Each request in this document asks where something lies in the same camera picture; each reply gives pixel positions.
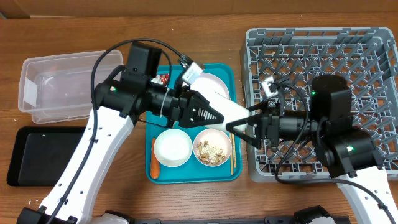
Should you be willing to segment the white bowl with food scraps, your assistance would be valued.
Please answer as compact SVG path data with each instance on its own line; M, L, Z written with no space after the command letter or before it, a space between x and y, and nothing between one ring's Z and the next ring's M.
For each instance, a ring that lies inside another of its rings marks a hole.
M229 160L232 143L229 136L216 129L204 129L193 141L193 154L205 166L217 167Z

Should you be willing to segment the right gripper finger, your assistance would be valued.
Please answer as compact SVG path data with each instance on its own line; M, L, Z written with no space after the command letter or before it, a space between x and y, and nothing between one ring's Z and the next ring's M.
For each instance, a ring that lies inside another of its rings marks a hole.
M238 130L238 126L247 124L250 126L256 126L256 132L253 137L244 134L242 131ZM264 115L257 114L247 118L239 119L226 124L226 130L235 136L238 136L244 140L247 144L260 149L264 137Z
M267 111L269 104L268 101L262 101L247 108L252 114L263 114Z

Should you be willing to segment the large white plate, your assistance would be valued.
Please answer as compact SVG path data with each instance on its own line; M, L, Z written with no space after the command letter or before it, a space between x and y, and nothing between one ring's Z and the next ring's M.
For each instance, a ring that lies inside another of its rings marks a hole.
M205 98L210 97L213 93L229 98L229 90L224 81L210 73L201 73L190 85L190 88L201 93Z

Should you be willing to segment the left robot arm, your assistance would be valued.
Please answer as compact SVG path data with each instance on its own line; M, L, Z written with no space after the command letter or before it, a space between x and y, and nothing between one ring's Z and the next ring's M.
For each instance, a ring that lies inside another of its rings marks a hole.
M221 124L224 116L199 92L182 85L154 83L167 44L131 39L127 64L101 82L91 82L92 109L86 129L63 174L36 210L23 208L17 223L132 223L125 214L107 211L93 216L98 191L119 148L147 111L183 128Z

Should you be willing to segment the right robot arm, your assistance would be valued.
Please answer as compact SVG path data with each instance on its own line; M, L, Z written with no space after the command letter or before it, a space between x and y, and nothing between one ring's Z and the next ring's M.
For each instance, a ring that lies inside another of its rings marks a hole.
M229 122L226 130L258 149L264 141L273 148L278 147L280 139L291 141L275 168L276 181L289 185L336 184L359 223L397 223L397 206L384 159L369 133L353 126L352 92L347 81L337 75L315 77L308 95L289 78L266 81L262 88L268 98L279 95L277 106L256 104L249 110L261 113ZM329 176L280 178L280 169L295 146L304 147L308 142Z

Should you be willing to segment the small white bowl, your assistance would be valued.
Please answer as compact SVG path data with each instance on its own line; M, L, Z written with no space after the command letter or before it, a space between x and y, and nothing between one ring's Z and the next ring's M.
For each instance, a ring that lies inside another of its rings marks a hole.
M192 155L190 136L180 129L168 129L158 135L154 143L154 155L163 166L178 167Z

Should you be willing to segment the white paper cup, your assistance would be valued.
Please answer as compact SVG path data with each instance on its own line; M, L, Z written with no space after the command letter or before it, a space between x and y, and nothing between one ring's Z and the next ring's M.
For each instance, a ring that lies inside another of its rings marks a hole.
M217 93L213 93L210 97L206 98L210 102L210 106L220 112L224 116L222 124L206 125L207 128L217 129L226 132L226 124L247 118L250 112L241 105L233 102L230 98L225 98Z

